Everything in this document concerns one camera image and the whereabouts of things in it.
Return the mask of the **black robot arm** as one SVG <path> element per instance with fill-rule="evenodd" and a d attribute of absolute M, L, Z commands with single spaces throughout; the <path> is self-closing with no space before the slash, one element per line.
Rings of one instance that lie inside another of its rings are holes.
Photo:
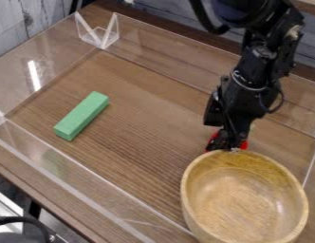
<path fill-rule="evenodd" d="M 289 0 L 210 0 L 213 25 L 202 0 L 189 3 L 207 32 L 245 30 L 240 61 L 210 93 L 203 116 L 203 124 L 218 128 L 206 150 L 244 149 L 252 123 L 284 104 L 280 79 L 296 66 L 304 17 Z"/>

